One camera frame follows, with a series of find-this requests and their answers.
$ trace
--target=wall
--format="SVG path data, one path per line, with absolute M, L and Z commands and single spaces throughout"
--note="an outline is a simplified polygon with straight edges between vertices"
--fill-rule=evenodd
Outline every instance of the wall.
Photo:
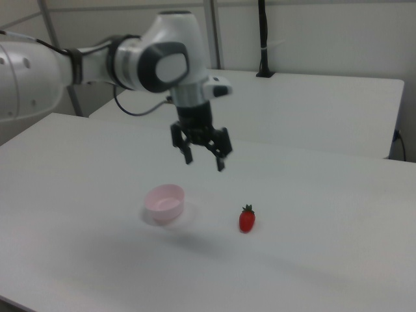
M 163 10 L 189 10 L 197 18 L 211 67 L 204 3 L 202 0 L 48 0 L 47 7 L 61 47 L 88 47 L 113 34 L 144 34 Z M 96 83 L 76 86 L 84 116 L 112 98 L 112 86 Z
M 50 43 L 38 2 L 34 0 L 0 0 L 0 29 L 28 34 Z M 9 40 L 0 36 L 0 41 Z M 62 114 L 74 114 L 72 103 L 65 92 L 53 110 Z M 0 123 L 0 145 L 4 144 L 50 112 L 15 122 Z
M 415 162 L 416 3 L 382 0 L 267 3 L 269 43 L 284 40 L 269 51 L 272 70 L 405 81 L 397 127 L 402 131 L 408 160 Z M 260 60 L 257 1 L 219 0 L 218 17 L 224 68 L 257 71 Z M 402 159 L 398 142 L 393 148 L 393 158 Z

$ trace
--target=white table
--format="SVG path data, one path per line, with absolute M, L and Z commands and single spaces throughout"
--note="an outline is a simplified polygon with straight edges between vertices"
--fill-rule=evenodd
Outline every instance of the white table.
M 0 147 L 0 296 L 39 312 L 414 311 L 416 166 L 52 114 Z M 144 214 L 152 187 L 184 213 Z M 241 206 L 256 223 L 242 234 Z
M 347 155 L 389 155 L 403 81 L 277 73 L 260 79 L 248 71 L 212 70 L 229 79 L 230 96 L 211 102 L 214 124 L 231 138 Z M 165 94 L 123 92 L 122 105 L 142 112 Z M 169 129 L 175 107 L 165 105 L 146 117 L 124 114 L 114 100 L 90 118 Z

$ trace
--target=strawberry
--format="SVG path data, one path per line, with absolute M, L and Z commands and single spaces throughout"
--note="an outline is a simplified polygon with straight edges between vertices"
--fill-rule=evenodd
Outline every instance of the strawberry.
M 254 225 L 255 215 L 251 205 L 242 208 L 240 214 L 240 230 L 244 233 L 249 232 Z

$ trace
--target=bowl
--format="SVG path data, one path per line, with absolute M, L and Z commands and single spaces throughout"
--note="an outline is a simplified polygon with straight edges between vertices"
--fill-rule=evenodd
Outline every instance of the bowl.
M 155 187 L 144 198 L 144 207 L 155 220 L 171 220 L 183 211 L 185 193 L 175 184 Z

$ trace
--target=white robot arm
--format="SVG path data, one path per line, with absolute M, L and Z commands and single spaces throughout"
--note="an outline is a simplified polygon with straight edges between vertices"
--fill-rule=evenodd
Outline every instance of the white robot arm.
M 192 162 L 189 145 L 205 146 L 218 170 L 224 168 L 231 143 L 226 128 L 213 128 L 209 100 L 232 89 L 226 79 L 208 74 L 198 23 L 190 12 L 161 12 L 143 37 L 113 36 L 95 47 L 59 50 L 41 43 L 0 43 L 0 121 L 50 110 L 72 84 L 103 81 L 128 90 L 169 90 L 179 116 L 171 125 L 173 145 L 187 164 Z

